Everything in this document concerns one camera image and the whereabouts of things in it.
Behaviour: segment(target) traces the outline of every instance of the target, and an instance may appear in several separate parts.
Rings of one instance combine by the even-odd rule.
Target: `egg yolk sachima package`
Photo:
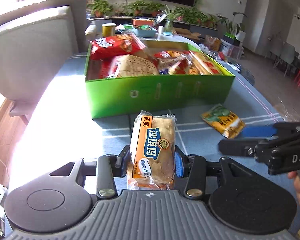
[[[128,189],[171,189],[175,171],[174,115],[152,116],[142,111],[131,136]]]

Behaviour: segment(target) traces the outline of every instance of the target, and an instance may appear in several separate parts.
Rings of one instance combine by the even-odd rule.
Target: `cardboard box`
[[[199,51],[184,42],[144,41],[152,53],[163,50]],[[85,74],[91,117],[159,111],[190,105],[223,103],[234,75],[218,64],[223,75],[158,75],[96,79],[100,61],[90,60],[88,52]]]
[[[217,37],[212,37],[209,35],[205,36],[204,45],[207,46],[209,49],[214,51],[219,51],[220,44],[221,44],[221,40],[219,40]]]

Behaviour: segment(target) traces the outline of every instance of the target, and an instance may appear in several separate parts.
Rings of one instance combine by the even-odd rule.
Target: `yellow snack bag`
[[[246,126],[241,119],[221,104],[201,114],[202,119],[228,139],[235,138]]]
[[[128,189],[170,189],[174,176],[175,117],[142,111],[131,136]]]

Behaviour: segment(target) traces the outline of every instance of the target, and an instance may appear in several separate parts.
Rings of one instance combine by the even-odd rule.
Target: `blue gripper pad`
[[[271,137],[277,133],[277,129],[272,125],[245,127],[240,133],[240,137]]]

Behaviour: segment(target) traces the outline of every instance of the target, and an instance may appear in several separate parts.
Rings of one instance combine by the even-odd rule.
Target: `table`
[[[188,41],[196,45],[181,36],[166,39]],[[85,59],[84,53],[70,57],[47,87],[21,141],[15,148],[10,190],[70,161],[79,158],[98,158],[109,153],[119,154],[126,144],[130,144],[130,124],[133,126],[138,113],[91,119],[83,75]],[[241,117],[247,125],[283,121],[270,103],[248,81],[232,68],[227,68],[236,77],[224,103],[226,108]],[[217,150],[217,143],[223,136],[203,122],[199,116],[211,107],[192,106],[152,114],[175,114],[176,145],[185,154],[193,153],[204,156],[207,161],[218,161],[220,153]],[[234,159],[284,187],[295,196],[292,181],[288,180],[285,174],[269,176],[266,165],[256,163],[254,159],[240,157]],[[86,180],[85,188],[89,193],[96,192],[94,180],[95,177]],[[118,189],[126,188],[125,178],[115,180]],[[290,232],[296,234],[299,228],[300,206]]]

